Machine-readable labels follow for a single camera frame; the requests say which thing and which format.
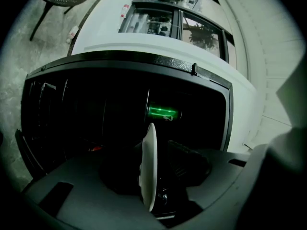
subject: tiled floor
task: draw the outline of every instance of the tiled floor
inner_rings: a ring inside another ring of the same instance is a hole
[[[21,128],[20,100],[27,73],[67,55],[70,29],[79,25],[96,0],[87,0],[70,10],[54,6],[38,28],[33,41],[30,34],[43,12],[45,2],[30,0],[21,11],[0,53],[0,129],[4,135],[0,156],[15,188],[22,190],[30,181],[14,137]]]

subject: small white object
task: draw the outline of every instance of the small white object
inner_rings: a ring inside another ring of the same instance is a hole
[[[139,185],[144,205],[152,211],[155,202],[158,177],[157,133],[153,123],[142,142],[142,163],[140,166]]]
[[[67,36],[67,40],[66,40],[66,42],[67,42],[68,44],[69,44],[69,43],[72,41],[72,39],[76,36],[78,30],[79,30],[79,27],[76,26],[76,25],[70,30],[70,32],[68,33],[68,36]]]
[[[129,5],[125,4],[123,8],[121,9],[121,13],[120,13],[121,18],[126,17],[128,10],[129,10]]]

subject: green indicator light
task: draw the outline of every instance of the green indicator light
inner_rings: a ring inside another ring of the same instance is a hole
[[[151,118],[170,119],[174,120],[178,118],[179,111],[170,107],[161,107],[157,105],[150,105],[148,116]]]

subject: window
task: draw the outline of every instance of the window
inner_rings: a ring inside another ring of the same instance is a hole
[[[202,48],[236,68],[236,50],[230,33],[191,10],[169,3],[134,1],[119,32],[175,38]]]
[[[170,36],[172,13],[166,11],[136,9],[129,18],[124,32],[146,33],[161,36]]]
[[[182,41],[195,45],[220,57],[219,30],[206,22],[196,22],[183,15]]]

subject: bottle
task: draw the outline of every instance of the bottle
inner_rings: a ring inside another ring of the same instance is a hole
[[[66,40],[66,42],[67,42],[68,44],[69,44],[69,43],[72,41],[72,39],[76,36],[78,30],[79,30],[79,27],[75,25],[75,26],[71,29],[71,31],[68,33],[67,40]]]
[[[120,13],[121,18],[126,17],[128,10],[129,10],[129,5],[125,4]]]
[[[121,24],[123,23],[124,19],[126,18],[126,15],[127,15],[128,10],[129,10],[129,5],[125,4],[125,5],[123,6],[123,8],[121,9],[118,29],[120,29]]]

